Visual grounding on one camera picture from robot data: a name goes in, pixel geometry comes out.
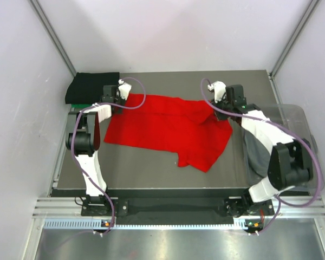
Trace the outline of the red t shirt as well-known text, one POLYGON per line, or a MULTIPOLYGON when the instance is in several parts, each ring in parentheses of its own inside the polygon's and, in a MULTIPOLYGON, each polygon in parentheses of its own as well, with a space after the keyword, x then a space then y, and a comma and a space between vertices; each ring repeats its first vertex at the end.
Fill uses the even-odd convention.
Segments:
POLYGON ((232 136, 230 124, 219 121, 203 100, 131 94, 126 105, 112 116, 104 141, 176 153, 178 167, 207 172, 232 136))

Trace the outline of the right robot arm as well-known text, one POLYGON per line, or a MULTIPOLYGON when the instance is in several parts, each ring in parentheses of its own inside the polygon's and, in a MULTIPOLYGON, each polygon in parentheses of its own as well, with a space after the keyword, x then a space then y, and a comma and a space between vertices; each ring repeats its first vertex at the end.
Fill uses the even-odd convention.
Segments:
POLYGON ((248 162, 262 175, 241 196, 246 213, 255 214, 272 197, 313 179, 309 142, 298 141, 272 122, 256 104, 248 104, 242 85, 226 86, 216 81, 208 84, 207 89, 214 94, 210 103, 216 118, 231 119, 241 126, 248 162))

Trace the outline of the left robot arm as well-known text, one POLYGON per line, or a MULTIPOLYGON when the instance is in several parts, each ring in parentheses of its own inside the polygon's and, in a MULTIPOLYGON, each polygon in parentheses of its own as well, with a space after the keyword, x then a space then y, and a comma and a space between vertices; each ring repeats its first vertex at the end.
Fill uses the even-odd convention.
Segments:
POLYGON ((74 152, 86 183, 85 199, 82 199, 82 216, 109 216, 112 202, 103 194, 107 184, 102 177, 98 159, 101 144, 100 123, 109 119, 115 109, 112 104, 123 106, 131 85, 119 80, 116 85, 103 87, 99 103, 94 103, 79 112, 68 113, 66 126, 66 148, 74 152))

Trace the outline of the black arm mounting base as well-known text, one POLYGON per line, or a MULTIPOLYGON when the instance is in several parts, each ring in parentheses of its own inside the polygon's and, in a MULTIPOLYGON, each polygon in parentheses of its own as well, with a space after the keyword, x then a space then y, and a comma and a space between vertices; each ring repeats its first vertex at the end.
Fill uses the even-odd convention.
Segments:
POLYGON ((256 212, 245 211, 245 188, 128 188, 109 189, 117 224, 230 224, 237 217, 262 221, 275 214, 272 201, 256 212))

